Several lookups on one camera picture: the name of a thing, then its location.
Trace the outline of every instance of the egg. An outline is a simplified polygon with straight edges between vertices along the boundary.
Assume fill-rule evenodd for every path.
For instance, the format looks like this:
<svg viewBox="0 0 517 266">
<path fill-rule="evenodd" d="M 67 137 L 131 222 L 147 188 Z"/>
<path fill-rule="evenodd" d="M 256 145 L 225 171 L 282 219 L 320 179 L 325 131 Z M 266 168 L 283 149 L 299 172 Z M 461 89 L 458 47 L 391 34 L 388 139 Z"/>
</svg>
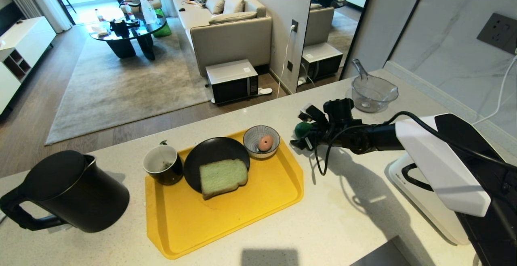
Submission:
<svg viewBox="0 0 517 266">
<path fill-rule="evenodd" d="M 271 149 L 273 146 L 273 137 L 271 135 L 266 135 L 260 139 L 260 142 L 258 143 L 258 149 L 262 152 L 266 152 L 267 150 Z"/>
</svg>

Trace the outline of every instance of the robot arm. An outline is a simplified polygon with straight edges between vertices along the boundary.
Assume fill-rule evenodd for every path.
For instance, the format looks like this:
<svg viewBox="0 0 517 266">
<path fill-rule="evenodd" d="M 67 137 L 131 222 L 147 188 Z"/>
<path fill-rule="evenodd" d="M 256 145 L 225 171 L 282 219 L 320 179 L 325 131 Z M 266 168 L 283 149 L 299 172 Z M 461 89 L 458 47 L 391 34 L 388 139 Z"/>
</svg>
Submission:
<svg viewBox="0 0 517 266">
<path fill-rule="evenodd" d="M 517 170 L 497 154 L 467 122 L 453 114 L 390 124 L 362 124 L 353 119 L 351 99 L 326 102 L 324 111 L 307 106 L 299 115 L 310 130 L 296 132 L 292 145 L 315 150 L 317 145 L 348 148 L 354 154 L 406 150 L 415 162 L 405 168 L 406 181 L 434 191 L 444 205 L 456 212 L 484 265 L 517 264 Z M 429 184 L 409 177 L 418 167 Z"/>
</svg>

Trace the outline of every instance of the black electric kettle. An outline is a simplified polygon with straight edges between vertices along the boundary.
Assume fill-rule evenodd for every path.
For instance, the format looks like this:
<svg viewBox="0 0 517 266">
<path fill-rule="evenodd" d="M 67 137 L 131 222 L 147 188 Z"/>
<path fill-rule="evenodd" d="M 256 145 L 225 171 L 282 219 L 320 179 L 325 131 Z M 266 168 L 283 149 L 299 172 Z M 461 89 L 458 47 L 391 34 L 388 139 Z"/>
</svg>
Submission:
<svg viewBox="0 0 517 266">
<path fill-rule="evenodd" d="M 31 201 L 49 211 L 33 218 L 20 207 Z M 38 163 L 23 183 L 0 198 L 0 209 L 32 231 L 70 224 L 85 232 L 113 225 L 129 203 L 127 188 L 96 165 L 95 157 L 62 151 Z"/>
</svg>

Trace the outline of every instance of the coffee table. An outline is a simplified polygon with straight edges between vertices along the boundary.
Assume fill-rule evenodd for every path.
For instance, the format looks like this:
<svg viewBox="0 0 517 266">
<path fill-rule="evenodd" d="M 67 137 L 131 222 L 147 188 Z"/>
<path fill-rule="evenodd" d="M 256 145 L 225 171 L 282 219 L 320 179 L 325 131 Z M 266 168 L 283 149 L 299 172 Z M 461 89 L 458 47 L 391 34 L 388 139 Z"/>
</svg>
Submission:
<svg viewBox="0 0 517 266">
<path fill-rule="evenodd" d="M 144 56 L 150 60 L 155 60 L 155 53 L 153 52 L 154 43 L 151 34 L 164 27 L 167 24 L 167 20 L 163 16 L 158 15 L 156 23 L 147 24 L 143 14 L 135 13 L 135 17 L 140 20 L 140 25 L 138 27 L 129 28 L 128 36 L 120 36 L 111 30 L 108 30 L 109 34 L 105 36 L 99 36 L 96 32 L 89 34 L 93 39 L 105 41 L 119 58 L 127 58 L 136 55 L 135 49 L 130 41 L 131 39 L 136 39 L 142 52 L 144 52 Z"/>
</svg>

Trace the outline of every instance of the gray rug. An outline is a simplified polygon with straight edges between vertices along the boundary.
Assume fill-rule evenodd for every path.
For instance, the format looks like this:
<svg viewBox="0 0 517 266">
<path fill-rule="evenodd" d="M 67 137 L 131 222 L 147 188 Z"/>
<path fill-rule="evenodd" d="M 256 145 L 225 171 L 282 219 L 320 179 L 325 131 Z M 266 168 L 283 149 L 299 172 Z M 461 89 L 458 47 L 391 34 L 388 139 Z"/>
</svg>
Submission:
<svg viewBox="0 0 517 266">
<path fill-rule="evenodd" d="M 171 36 L 154 38 L 156 60 L 142 54 L 119 59 L 109 46 L 89 38 L 61 99 L 45 144 L 146 119 L 212 97 L 178 18 L 168 18 Z"/>
<path fill-rule="evenodd" d="M 340 67 L 343 66 L 344 60 L 349 53 L 356 29 L 356 20 L 334 11 L 334 18 L 332 19 L 332 27 L 330 28 L 327 43 L 343 52 L 343 60 L 341 61 Z"/>
</svg>

